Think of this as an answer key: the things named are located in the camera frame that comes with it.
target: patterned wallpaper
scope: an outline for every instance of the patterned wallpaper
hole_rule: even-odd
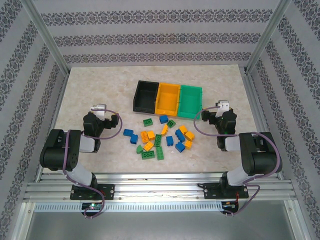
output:
[[[18,0],[0,0],[0,240],[34,181],[65,77]]]
[[[35,0],[71,67],[244,67],[278,2]]]
[[[251,73],[312,239],[320,239],[319,9],[291,2]]]

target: marble table surface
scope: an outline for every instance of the marble table surface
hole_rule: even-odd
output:
[[[189,65],[189,66],[120,66],[120,67],[74,67],[71,70],[56,129],[83,130],[83,117],[90,107],[106,104],[107,109],[118,112],[123,119],[123,128],[132,129],[139,136],[141,131],[160,134],[163,124],[159,116],[133,112],[133,98],[139,80],[164,82],[202,87],[202,105],[214,106],[218,100],[229,100],[237,114],[236,133],[256,131],[253,115],[237,65]],[[144,127],[143,120],[152,118],[153,125]],[[136,154],[138,145],[130,143],[123,131],[110,140],[102,140],[98,153],[80,153],[79,161],[94,173],[190,173],[224,172],[241,164],[240,152],[222,152],[217,139],[196,132],[191,119],[170,117],[176,126],[169,128],[167,136],[178,139],[175,130],[185,125],[195,134],[191,150],[179,153],[175,146],[161,145],[164,160],[142,160]],[[198,127],[207,133],[217,133],[209,122],[199,121]],[[118,128],[105,129],[102,137],[113,135]]]

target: purple cable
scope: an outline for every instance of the purple cable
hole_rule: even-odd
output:
[[[205,132],[199,130],[199,128],[197,128],[197,126],[196,126],[196,119],[197,119],[197,117],[198,117],[199,114],[201,114],[203,111],[206,111],[206,110],[209,110],[209,109],[218,109],[218,108],[219,108],[219,106],[212,106],[212,107],[207,107],[207,108],[202,109],[201,111],[199,111],[199,112],[195,115],[195,117],[194,117],[194,119],[193,119],[194,128],[195,128],[199,133],[201,133],[201,134],[203,134],[203,135],[205,135],[205,136],[209,136],[209,137],[236,137],[236,136],[238,136],[237,134],[208,134],[208,133],[205,133]],[[262,137],[263,139],[265,139],[265,140],[272,146],[272,148],[273,148],[274,151],[275,151],[275,155],[276,155],[276,165],[275,165],[275,168],[274,168],[271,172],[269,172],[268,174],[258,175],[258,176],[256,176],[256,177],[253,176],[253,177],[251,177],[251,178],[249,178],[249,179],[247,179],[247,180],[245,180],[245,181],[243,182],[243,185],[245,185],[246,187],[257,187],[257,190],[256,190],[256,192],[252,195],[252,197],[251,197],[237,212],[233,213],[233,212],[231,212],[231,211],[229,211],[229,210],[224,210],[225,212],[229,213],[229,214],[226,214],[226,216],[234,216],[234,215],[237,215],[237,214],[241,213],[241,212],[248,206],[248,204],[256,197],[256,195],[257,195],[258,192],[260,191],[260,186],[257,185],[257,184],[248,184],[249,182],[251,182],[251,181],[254,180],[254,179],[261,179],[261,178],[266,178],[266,177],[271,176],[272,174],[274,174],[274,173],[278,170],[278,168],[279,168],[279,166],[280,166],[280,153],[279,153],[279,150],[278,150],[277,146],[276,146],[268,137],[266,137],[265,135],[263,135],[263,134],[261,134],[261,133],[259,133],[259,132],[253,131],[253,132],[250,132],[250,133]]]
[[[86,135],[85,135],[85,137],[87,137],[87,138],[92,138],[92,139],[106,140],[106,139],[112,139],[112,138],[114,138],[115,136],[117,136],[117,135],[120,133],[120,131],[121,131],[121,129],[122,129],[123,123],[122,123],[122,119],[121,119],[121,117],[120,117],[120,115],[119,115],[118,113],[116,113],[116,112],[114,112],[114,111],[111,111],[111,110],[108,110],[108,109],[101,109],[101,110],[98,109],[98,110],[93,110],[93,111],[105,111],[105,112],[110,112],[110,113],[116,114],[116,115],[119,117],[120,122],[121,122],[120,129],[119,129],[119,131],[118,131],[116,134],[114,134],[114,135],[112,135],[112,136],[109,136],[109,137],[94,137],[94,136],[86,136]],[[95,189],[95,188],[93,188],[93,187],[84,185],[84,184],[82,184],[82,183],[79,183],[79,182],[73,180],[71,177],[68,176],[68,173],[67,173],[67,171],[66,171],[66,166],[67,166],[67,158],[68,158],[69,135],[70,135],[70,130],[68,130],[68,132],[66,133],[66,138],[65,138],[65,149],[64,149],[64,158],[63,158],[62,171],[63,171],[63,174],[64,174],[64,176],[66,177],[66,179],[68,179],[70,182],[72,182],[72,183],[74,183],[74,184],[77,184],[77,185],[79,185],[79,186],[81,186],[81,187],[90,189],[90,190],[92,190],[92,191],[100,194],[100,196],[101,196],[101,198],[102,198],[102,202],[101,202],[102,206],[101,206],[100,210],[99,210],[95,215],[89,217],[90,219],[93,219],[93,218],[95,218],[95,217],[98,217],[98,216],[102,213],[102,211],[103,211],[103,209],[104,209],[104,207],[105,207],[105,196],[104,196],[104,195],[102,194],[102,192],[100,192],[99,190],[97,190],[97,189]],[[86,212],[87,212],[87,210],[89,210],[89,209],[90,209],[90,208],[86,208],[86,209],[84,210],[83,215],[84,215],[85,218],[88,217],[88,216],[86,215]]]

